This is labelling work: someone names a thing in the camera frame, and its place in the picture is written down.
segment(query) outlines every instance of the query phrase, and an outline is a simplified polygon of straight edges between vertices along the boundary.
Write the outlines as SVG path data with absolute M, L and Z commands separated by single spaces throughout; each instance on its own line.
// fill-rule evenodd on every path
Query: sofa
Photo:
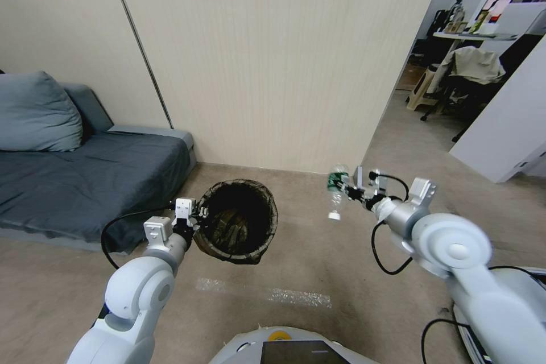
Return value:
M 0 236 L 99 251 L 110 220 L 175 196 L 196 164 L 193 139 L 114 125 L 91 88 L 60 84 L 81 115 L 82 144 L 67 152 L 0 151 Z M 130 253 L 151 215 L 112 225 L 108 249 Z

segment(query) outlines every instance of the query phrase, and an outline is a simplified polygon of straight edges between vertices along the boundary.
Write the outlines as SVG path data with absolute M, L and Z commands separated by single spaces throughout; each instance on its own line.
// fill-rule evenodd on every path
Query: beige carpet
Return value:
M 420 122 L 419 113 L 405 109 L 406 95 L 394 95 L 365 166 L 407 181 L 434 179 L 440 189 L 432 210 L 481 225 L 493 240 L 495 263 L 546 266 L 544 188 L 530 179 L 495 185 L 466 168 L 447 153 L 460 125 L 447 117 Z M 277 234 L 257 266 L 220 262 L 192 246 L 159 320 L 152 362 L 207 363 L 237 333 L 290 325 L 384 364 L 420 363 L 424 325 L 451 317 L 442 281 L 413 263 L 398 276 L 381 273 L 370 250 L 372 215 L 351 203 L 341 222 L 328 221 L 323 175 L 201 164 L 180 194 L 199 197 L 212 184 L 238 177 L 271 189 Z M 387 230 L 378 236 L 385 265 L 405 260 Z M 111 273 L 101 254 L 0 239 L 0 363 L 64 362 L 100 310 Z M 221 280 L 229 294 L 202 286 L 211 280 Z M 322 302 L 268 301 L 264 295 L 273 288 L 299 292 L 291 293 L 295 298 L 315 293 Z M 429 364 L 466 362 L 457 333 L 444 324 L 429 333 L 427 358 Z

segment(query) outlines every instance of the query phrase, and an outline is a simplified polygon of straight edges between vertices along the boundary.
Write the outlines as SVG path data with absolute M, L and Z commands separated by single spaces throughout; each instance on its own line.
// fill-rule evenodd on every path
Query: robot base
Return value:
M 322 361 L 332 364 L 377 364 L 335 341 L 294 327 L 262 327 L 238 334 L 227 343 L 210 364 L 307 364 Z

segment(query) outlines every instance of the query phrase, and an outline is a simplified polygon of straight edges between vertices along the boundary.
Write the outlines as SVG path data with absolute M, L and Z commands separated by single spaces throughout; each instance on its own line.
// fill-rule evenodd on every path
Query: green bottle label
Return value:
M 344 185 L 349 180 L 349 174 L 347 172 L 332 172 L 328 175 L 328 190 L 339 191 L 339 185 Z

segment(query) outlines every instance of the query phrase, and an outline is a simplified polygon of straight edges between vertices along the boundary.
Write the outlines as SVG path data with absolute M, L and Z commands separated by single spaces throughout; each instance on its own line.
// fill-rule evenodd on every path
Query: black cable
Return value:
M 395 181 L 398 181 L 402 184 L 402 186 L 404 187 L 404 189 L 406 190 L 406 198 L 404 199 L 404 201 L 407 201 L 410 197 L 410 188 L 408 187 L 408 185 L 406 184 L 406 182 L 404 182 L 402 179 L 400 179 L 399 177 L 396 177 L 396 176 L 393 176 L 393 175 L 386 175 L 384 173 L 375 173 L 375 172 L 370 172 L 368 177 L 370 179 L 376 179 L 378 176 L 384 176 L 385 178 L 389 178 L 389 179 L 394 179 Z
M 404 199 L 404 201 L 407 201 L 410 197 L 410 188 L 408 187 L 408 185 L 406 184 L 406 182 L 404 182 L 402 179 L 400 179 L 399 177 L 396 177 L 396 176 L 393 176 L 393 175 L 385 175 L 384 173 L 382 173 L 381 175 L 379 176 L 384 176 L 386 178 L 389 178 L 389 179 L 394 179 L 398 182 L 400 182 L 402 184 L 402 186 L 404 187 L 404 189 L 406 190 L 406 197 Z
M 394 275 L 397 275 L 398 273 L 400 273 L 406 267 L 408 267 L 408 264 L 410 264 L 413 259 L 412 258 L 407 259 L 399 268 L 397 268 L 396 270 L 392 270 L 392 271 L 387 270 L 385 268 L 385 266 L 383 266 L 383 264 L 381 264 L 381 261 L 379 260 L 379 256 L 377 255 L 377 251 L 375 249 L 375 233 L 377 232 L 377 229 L 381 225 L 384 225 L 384 224 L 385 224 L 385 222 L 379 222 L 377 225 L 374 226 L 374 230 L 371 231 L 371 251 L 374 254 L 374 259 L 377 262 L 377 265 L 379 266 L 379 268 L 381 270 L 383 270 L 383 272 L 385 272 L 386 274 L 394 276 Z
M 531 276 L 533 279 L 535 278 L 530 271 L 528 270 L 525 270 L 523 267 L 518 267 L 518 266 L 491 266 L 489 268 L 489 270 L 495 270 L 495 269 L 499 269 L 499 268 L 510 268 L 510 269 L 513 269 L 513 270 L 519 270 L 521 272 L 524 272 L 524 273 L 527 273 L 529 276 Z
M 461 327 L 464 327 L 466 329 L 470 329 L 470 326 L 468 324 L 459 323 L 455 320 L 448 320 L 447 318 L 436 318 L 432 321 L 429 321 L 428 324 L 423 329 L 423 333 L 421 334 L 421 358 L 423 359 L 423 364 L 427 364 L 427 359 L 425 358 L 425 337 L 427 336 L 428 329 L 432 327 L 433 324 L 436 324 L 437 322 L 446 322 L 449 324 L 458 325 Z
M 115 219 L 112 219 L 110 222 L 108 222 L 102 228 L 102 232 L 101 232 L 101 249 L 102 249 L 102 252 L 104 253 L 104 256 L 106 257 L 106 259 L 108 259 L 110 264 L 112 266 L 114 266 L 114 269 L 116 269 L 116 270 L 119 269 L 119 266 L 115 263 L 115 261 L 113 261 L 112 257 L 108 253 L 108 249 L 106 248 L 106 232 L 108 231 L 108 228 L 111 225 L 113 225 L 114 223 L 116 223 L 118 220 L 124 219 L 126 217 L 135 216 L 135 215 L 139 215 L 139 214 L 143 214 L 143 213 L 159 212 L 159 211 L 163 211 L 163 210 L 168 209 L 168 208 L 169 208 L 168 206 L 163 206 L 162 208 L 146 209 L 146 210 L 139 210 L 138 212 L 126 213 L 126 214 L 121 215 L 121 216 L 119 216 L 119 217 L 117 217 Z

